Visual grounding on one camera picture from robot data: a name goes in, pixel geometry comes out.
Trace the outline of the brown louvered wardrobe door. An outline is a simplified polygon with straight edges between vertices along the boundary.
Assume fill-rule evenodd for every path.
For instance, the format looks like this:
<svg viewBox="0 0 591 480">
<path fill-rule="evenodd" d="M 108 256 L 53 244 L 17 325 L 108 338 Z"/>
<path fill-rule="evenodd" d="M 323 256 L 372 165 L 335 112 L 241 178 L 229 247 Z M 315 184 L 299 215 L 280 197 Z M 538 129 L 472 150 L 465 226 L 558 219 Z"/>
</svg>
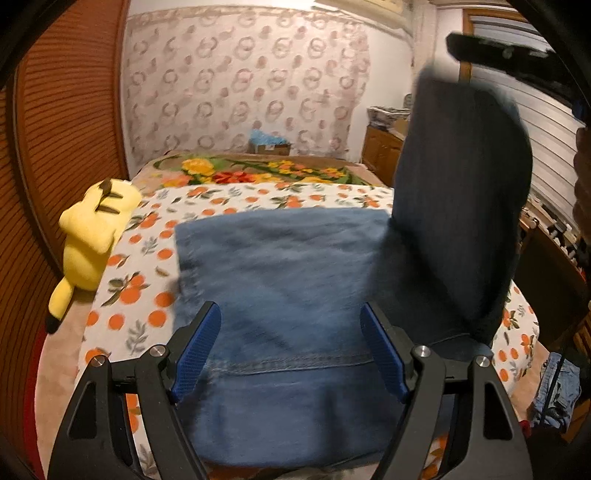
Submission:
<svg viewBox="0 0 591 480">
<path fill-rule="evenodd" d="M 48 302 L 62 278 L 60 214 L 124 178 L 119 106 L 125 1 L 6 1 L 1 71 L 1 455 L 40 477 L 34 393 Z"/>
</svg>

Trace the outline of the blue denim jeans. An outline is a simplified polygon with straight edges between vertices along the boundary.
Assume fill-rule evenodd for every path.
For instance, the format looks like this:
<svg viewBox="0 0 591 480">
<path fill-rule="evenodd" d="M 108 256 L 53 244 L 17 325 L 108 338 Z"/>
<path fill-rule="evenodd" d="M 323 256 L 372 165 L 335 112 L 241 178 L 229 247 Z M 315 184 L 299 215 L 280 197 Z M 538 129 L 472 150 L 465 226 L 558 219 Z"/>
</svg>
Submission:
<svg viewBox="0 0 591 480">
<path fill-rule="evenodd" d="M 176 227 L 176 326 L 206 301 L 221 330 L 178 414 L 222 466 L 324 467 L 379 458 L 403 413 L 360 313 L 469 360 L 499 329 L 532 152 L 494 89 L 424 74 L 391 210 L 257 209 Z"/>
</svg>

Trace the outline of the orange print white sheet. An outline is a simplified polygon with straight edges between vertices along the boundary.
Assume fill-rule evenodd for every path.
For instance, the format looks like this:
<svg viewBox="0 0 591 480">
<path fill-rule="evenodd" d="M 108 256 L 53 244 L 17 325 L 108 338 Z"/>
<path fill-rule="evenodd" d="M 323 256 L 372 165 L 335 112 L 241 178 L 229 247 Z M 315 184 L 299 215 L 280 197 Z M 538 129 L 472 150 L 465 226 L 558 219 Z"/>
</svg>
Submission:
<svg viewBox="0 0 591 480">
<path fill-rule="evenodd" d="M 335 183 L 205 184 L 147 192 L 107 261 L 82 339 L 80 375 L 96 355 L 111 361 L 139 357 L 172 335 L 178 223 L 257 209 L 355 207 L 391 213 L 393 203 L 391 188 Z M 538 335 L 534 310 L 512 282 L 492 351 L 508 393 L 518 387 L 512 402 L 519 420 L 527 418 L 539 384 L 538 360 L 547 358 Z M 160 479 L 145 432 L 134 431 L 133 438 L 144 474 Z"/>
</svg>

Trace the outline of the grey window roller shutter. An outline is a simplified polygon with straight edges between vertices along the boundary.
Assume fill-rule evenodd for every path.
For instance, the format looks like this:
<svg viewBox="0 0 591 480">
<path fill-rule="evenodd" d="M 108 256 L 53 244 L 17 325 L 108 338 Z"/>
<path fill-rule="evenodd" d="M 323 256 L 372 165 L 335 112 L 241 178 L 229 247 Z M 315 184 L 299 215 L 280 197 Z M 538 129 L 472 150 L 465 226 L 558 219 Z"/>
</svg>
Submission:
<svg viewBox="0 0 591 480">
<path fill-rule="evenodd" d="M 476 10 L 467 10 L 465 21 L 477 36 L 537 50 L 550 48 L 526 21 Z M 500 71 L 474 65 L 471 79 L 492 85 L 514 101 L 533 152 L 532 194 L 565 222 L 574 225 L 575 135 L 582 123 L 557 100 Z"/>
</svg>

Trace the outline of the blue denim clothes pile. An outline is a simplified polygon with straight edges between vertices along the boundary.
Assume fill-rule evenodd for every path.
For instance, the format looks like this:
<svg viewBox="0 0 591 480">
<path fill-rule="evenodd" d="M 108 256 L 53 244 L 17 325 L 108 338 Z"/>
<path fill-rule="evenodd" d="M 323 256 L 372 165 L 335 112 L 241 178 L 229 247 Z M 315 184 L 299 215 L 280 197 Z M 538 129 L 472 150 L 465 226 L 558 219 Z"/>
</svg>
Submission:
<svg viewBox="0 0 591 480">
<path fill-rule="evenodd" d="M 551 352 L 531 405 L 530 425 L 547 425 L 565 433 L 580 395 L 580 368 L 560 353 Z"/>
</svg>

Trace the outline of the long wooden sideboard cabinet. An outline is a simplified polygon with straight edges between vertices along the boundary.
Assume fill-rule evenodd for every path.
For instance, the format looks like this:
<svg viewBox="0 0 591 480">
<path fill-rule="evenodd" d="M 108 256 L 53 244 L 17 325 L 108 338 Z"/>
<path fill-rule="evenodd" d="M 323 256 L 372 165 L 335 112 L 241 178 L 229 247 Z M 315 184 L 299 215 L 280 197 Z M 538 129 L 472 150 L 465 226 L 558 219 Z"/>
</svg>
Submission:
<svg viewBox="0 0 591 480">
<path fill-rule="evenodd" d="M 370 299 L 415 341 L 474 355 L 503 324 L 511 285 L 531 302 L 548 346 L 585 316 L 582 276 L 519 211 L 533 167 L 520 127 L 412 132 L 393 173 L 394 219 Z"/>
</svg>

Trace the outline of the yellow Pikachu plush toy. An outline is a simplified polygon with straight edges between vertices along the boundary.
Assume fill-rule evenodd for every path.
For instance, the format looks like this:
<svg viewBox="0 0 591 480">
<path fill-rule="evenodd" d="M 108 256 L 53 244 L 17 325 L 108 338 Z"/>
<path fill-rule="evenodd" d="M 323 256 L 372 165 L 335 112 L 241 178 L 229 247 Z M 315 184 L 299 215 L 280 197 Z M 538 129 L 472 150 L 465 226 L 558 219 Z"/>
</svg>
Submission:
<svg viewBox="0 0 591 480">
<path fill-rule="evenodd" d="M 130 181 L 107 178 L 91 185 L 82 200 L 61 213 L 63 278 L 49 299 L 45 322 L 49 334 L 59 329 L 77 290 L 97 290 L 111 251 L 141 199 Z"/>
</svg>

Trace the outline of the white wall air conditioner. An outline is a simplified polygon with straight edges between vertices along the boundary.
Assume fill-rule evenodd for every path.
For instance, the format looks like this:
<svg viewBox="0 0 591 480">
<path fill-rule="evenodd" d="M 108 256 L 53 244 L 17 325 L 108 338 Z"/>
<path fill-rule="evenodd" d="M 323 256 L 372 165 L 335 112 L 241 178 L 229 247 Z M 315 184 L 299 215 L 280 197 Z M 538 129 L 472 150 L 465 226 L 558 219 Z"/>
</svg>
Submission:
<svg viewBox="0 0 591 480">
<path fill-rule="evenodd" d="M 412 1 L 399 0 L 320 0 L 317 4 L 332 6 L 376 21 L 409 23 L 413 18 Z"/>
</svg>

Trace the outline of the floral brown bed blanket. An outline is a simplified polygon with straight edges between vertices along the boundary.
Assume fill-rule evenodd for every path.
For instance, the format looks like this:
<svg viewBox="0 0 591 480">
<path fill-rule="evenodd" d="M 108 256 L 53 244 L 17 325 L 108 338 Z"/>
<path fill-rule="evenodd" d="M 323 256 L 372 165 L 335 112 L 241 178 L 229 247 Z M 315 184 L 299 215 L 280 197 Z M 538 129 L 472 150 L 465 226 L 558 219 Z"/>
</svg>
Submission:
<svg viewBox="0 0 591 480">
<path fill-rule="evenodd" d="M 365 166 L 341 160 L 183 153 L 171 153 L 147 163 L 132 182 L 142 199 L 145 190 L 154 193 L 162 188 L 205 184 L 311 182 L 387 187 Z M 59 329 L 47 337 L 42 349 L 35 420 L 37 446 L 44 468 L 49 466 L 57 430 L 80 375 L 80 349 L 96 292 L 77 290 L 74 293 Z"/>
</svg>

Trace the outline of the circle pattern sheer curtain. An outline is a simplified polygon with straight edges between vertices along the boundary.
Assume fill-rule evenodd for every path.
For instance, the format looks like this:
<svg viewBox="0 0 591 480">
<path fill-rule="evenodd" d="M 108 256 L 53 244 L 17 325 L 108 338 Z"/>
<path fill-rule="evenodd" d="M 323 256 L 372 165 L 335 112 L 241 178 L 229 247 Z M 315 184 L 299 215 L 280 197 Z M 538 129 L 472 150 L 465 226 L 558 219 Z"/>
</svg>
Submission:
<svg viewBox="0 0 591 480">
<path fill-rule="evenodd" d="M 256 132 L 342 157 L 370 76 L 363 24 L 256 6 L 129 17 L 123 101 L 137 164 L 170 150 L 243 152 Z"/>
</svg>

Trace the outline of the cardboard box with blue bag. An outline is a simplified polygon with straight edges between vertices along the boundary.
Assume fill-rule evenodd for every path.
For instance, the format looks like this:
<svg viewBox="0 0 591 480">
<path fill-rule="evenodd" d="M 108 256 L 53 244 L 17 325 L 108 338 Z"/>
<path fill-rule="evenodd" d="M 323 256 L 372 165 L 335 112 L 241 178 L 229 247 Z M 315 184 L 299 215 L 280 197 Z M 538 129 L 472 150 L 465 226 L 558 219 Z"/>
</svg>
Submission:
<svg viewBox="0 0 591 480">
<path fill-rule="evenodd" d="M 252 129 L 249 135 L 249 154 L 259 155 L 290 155 L 291 145 L 286 138 L 271 135 L 259 129 Z"/>
</svg>

